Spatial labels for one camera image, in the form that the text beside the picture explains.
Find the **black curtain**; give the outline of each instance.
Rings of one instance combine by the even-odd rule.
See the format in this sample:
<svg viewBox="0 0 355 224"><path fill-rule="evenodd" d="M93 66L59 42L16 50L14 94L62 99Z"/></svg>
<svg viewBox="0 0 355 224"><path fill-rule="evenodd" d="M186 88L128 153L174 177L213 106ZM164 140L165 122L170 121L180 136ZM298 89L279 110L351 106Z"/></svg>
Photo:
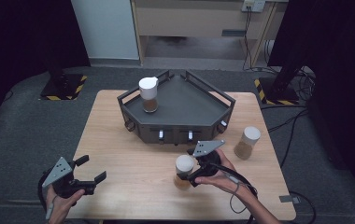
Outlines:
<svg viewBox="0 0 355 224"><path fill-rule="evenodd" d="M303 25L308 19L316 24L310 29ZM344 163L355 176L355 2L291 0L280 28L269 65L285 66L290 55L297 55L304 64L291 66L314 71L314 124L334 164ZM292 50L301 32L311 38Z"/></svg>
<svg viewBox="0 0 355 224"><path fill-rule="evenodd" d="M70 0L0 0L0 104L16 83L48 71L46 58L54 68L90 66Z"/></svg>

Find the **hexagonal tray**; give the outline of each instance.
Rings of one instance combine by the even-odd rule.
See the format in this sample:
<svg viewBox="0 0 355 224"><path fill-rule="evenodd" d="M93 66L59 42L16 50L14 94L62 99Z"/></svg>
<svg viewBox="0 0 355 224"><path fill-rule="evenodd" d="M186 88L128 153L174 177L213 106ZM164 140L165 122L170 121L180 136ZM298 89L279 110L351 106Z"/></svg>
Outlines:
<svg viewBox="0 0 355 224"><path fill-rule="evenodd" d="M171 75L165 71L159 79L158 109L143 110L138 87L118 97L125 127L135 132L145 143L196 143L211 140L228 126L235 100L192 72ZM225 104L213 91L230 103ZM131 100L124 98L136 93Z"/></svg>

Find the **wooden table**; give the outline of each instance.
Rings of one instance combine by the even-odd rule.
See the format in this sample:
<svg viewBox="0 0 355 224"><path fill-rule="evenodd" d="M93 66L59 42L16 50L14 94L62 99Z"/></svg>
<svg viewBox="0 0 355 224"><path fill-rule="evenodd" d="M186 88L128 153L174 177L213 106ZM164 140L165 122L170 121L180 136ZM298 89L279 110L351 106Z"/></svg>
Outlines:
<svg viewBox="0 0 355 224"><path fill-rule="evenodd" d="M90 161L75 170L79 180L92 180L103 171L107 179L95 194L84 196L69 218L159 219L159 220L237 220L249 218L249 212L236 214L229 205L231 194L213 186L179 189L174 184L175 160L192 146L145 144L129 133L117 97L124 91L99 91L78 144L74 160L89 155ZM221 149L258 191L259 200L278 219L292 220L292 203L282 203L289 195L279 169L276 153L264 124L256 96L247 92L226 92L236 103L225 133L216 139L226 143ZM261 130L262 137L251 157L242 161L234 146L246 126ZM233 199L235 210L243 205Z"/></svg>

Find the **white wall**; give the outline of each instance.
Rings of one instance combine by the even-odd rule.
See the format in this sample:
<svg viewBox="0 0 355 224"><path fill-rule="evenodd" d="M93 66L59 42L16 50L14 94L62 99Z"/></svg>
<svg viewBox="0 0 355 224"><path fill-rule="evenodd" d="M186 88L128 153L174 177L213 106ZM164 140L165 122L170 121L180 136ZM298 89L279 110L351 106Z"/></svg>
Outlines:
<svg viewBox="0 0 355 224"><path fill-rule="evenodd" d="M130 0L72 0L90 59L138 60Z"/></svg>

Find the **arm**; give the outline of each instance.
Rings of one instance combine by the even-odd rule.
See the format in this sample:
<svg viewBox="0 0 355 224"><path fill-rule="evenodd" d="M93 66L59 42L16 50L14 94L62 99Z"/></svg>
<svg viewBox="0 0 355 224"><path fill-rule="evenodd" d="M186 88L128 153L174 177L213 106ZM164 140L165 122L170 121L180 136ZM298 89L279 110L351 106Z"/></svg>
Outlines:
<svg viewBox="0 0 355 224"><path fill-rule="evenodd" d="M233 164L226 158L224 153L220 149L216 149L220 155L221 165L230 168L235 171ZM213 185L219 189L222 189L228 193L234 193L236 190L236 184L230 180L222 171L218 171L213 176L200 176L195 179L197 184ZM240 186L235 196L247 207L250 213L256 218L259 223L269 224L280 222L277 218L271 214L262 203L244 186Z"/></svg>
<svg viewBox="0 0 355 224"><path fill-rule="evenodd" d="M78 190L70 198L64 199L55 193L54 188L50 185L47 191L47 209L53 203L52 213L50 215L49 224L62 224L67 217L72 205L78 201L82 195L84 195L85 190Z"/></svg>

